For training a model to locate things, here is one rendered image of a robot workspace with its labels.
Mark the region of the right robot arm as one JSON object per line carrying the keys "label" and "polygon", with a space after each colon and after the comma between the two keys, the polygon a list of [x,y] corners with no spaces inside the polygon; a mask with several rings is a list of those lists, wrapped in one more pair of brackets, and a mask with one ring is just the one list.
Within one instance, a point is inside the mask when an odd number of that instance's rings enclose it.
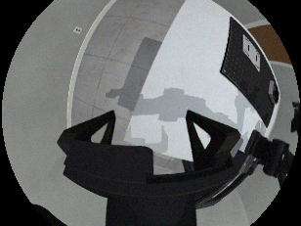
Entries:
{"label": "right robot arm", "polygon": [[[301,119],[301,109],[300,109],[300,113],[298,113],[298,116],[300,116],[300,119]],[[298,119],[298,120],[300,120],[300,119]],[[298,124],[297,124],[297,135],[300,135],[300,121],[298,121]],[[257,163],[265,165],[265,162],[260,159],[258,159]],[[279,173],[278,180],[279,180],[280,187],[281,187],[282,183],[284,183],[285,177],[286,177],[285,173]]]}

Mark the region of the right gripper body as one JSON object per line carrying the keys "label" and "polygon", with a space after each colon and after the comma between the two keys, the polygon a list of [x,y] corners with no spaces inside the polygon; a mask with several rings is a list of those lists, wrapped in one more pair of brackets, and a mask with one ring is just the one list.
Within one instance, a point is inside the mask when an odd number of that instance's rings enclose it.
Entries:
{"label": "right gripper body", "polygon": [[296,102],[296,108],[298,109],[294,109],[294,118],[292,120],[292,128],[290,128],[290,132],[292,131],[296,132],[298,121],[300,121],[298,120],[298,117],[300,117],[298,116],[298,113],[300,113],[300,102]]}

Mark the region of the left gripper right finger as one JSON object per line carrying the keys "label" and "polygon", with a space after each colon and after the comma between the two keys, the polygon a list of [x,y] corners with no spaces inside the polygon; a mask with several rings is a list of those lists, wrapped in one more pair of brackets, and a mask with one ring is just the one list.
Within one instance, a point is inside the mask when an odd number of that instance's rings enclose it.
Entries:
{"label": "left gripper right finger", "polygon": [[[191,112],[191,110],[187,110],[186,124],[188,136],[190,136],[194,171],[205,168],[215,156],[229,153],[241,137],[236,128]],[[210,135],[210,143],[207,144],[206,149],[203,148],[201,140],[195,132],[194,124]]]}

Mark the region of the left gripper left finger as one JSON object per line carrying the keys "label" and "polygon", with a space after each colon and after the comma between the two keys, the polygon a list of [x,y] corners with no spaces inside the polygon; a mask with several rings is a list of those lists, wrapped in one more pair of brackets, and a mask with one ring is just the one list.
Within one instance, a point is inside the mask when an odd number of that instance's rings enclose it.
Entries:
{"label": "left gripper left finger", "polygon": [[74,127],[64,129],[63,135],[71,137],[74,140],[88,141],[92,143],[91,137],[94,133],[98,132],[100,128],[103,128],[107,124],[106,133],[104,133],[100,144],[111,144],[112,132],[114,132],[115,125],[115,113],[114,110],[103,113],[103,115],[96,116],[94,119],[83,121],[83,123],[76,124]]}

